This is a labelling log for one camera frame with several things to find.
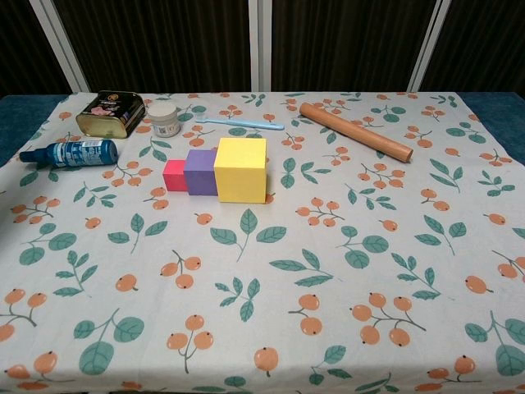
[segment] cube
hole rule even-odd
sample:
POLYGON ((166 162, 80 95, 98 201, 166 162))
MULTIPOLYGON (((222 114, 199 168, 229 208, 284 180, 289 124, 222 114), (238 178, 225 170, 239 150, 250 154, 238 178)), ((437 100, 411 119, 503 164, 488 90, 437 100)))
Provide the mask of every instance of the cube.
POLYGON ((168 160, 162 176, 169 191, 188 191, 184 179, 185 160, 168 160))
POLYGON ((190 195, 217 195, 213 164, 217 151, 191 149, 184 165, 184 177, 190 195))
POLYGON ((266 197, 266 140, 221 138, 215 159, 219 201, 260 203, 266 197))

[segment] toothbrush handle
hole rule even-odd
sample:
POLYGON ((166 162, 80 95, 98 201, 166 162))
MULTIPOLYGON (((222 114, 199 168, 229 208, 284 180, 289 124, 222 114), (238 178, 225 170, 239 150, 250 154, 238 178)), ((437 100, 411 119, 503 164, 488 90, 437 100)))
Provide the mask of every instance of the toothbrush handle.
POLYGON ((266 123, 265 121, 227 121, 228 125, 232 126, 247 126, 256 127, 258 129, 270 129, 270 130, 284 130, 285 126, 278 123, 266 123))

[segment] small white jar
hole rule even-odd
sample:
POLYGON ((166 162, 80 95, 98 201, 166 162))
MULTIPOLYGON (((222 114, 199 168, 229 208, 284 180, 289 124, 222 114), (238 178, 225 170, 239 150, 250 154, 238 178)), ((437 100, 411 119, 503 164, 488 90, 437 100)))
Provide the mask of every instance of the small white jar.
POLYGON ((148 116, 153 125, 153 131, 159 137, 172 137, 180 131, 177 119, 177 107, 173 103, 152 103, 148 108, 148 116))

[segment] yellow cube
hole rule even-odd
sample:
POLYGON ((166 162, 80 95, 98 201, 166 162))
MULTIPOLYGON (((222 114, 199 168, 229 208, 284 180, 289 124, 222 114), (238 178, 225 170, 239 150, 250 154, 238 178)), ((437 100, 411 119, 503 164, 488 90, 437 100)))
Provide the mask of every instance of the yellow cube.
POLYGON ((219 201, 261 203, 266 198, 266 140, 221 138, 213 166, 219 201))

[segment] wooden dowel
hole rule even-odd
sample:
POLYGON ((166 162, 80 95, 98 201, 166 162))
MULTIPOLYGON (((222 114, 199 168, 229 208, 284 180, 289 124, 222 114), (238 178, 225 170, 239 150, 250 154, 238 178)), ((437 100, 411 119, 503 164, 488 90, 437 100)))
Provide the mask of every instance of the wooden dowel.
POLYGON ((365 144, 372 149, 379 150, 392 158, 397 158, 403 163, 408 163, 410 161, 413 149, 406 145, 357 126, 354 123, 341 119, 327 111, 315 108, 312 104, 303 103, 299 111, 304 117, 312 119, 332 130, 338 131, 342 135, 346 135, 347 137, 350 137, 361 144, 365 144))

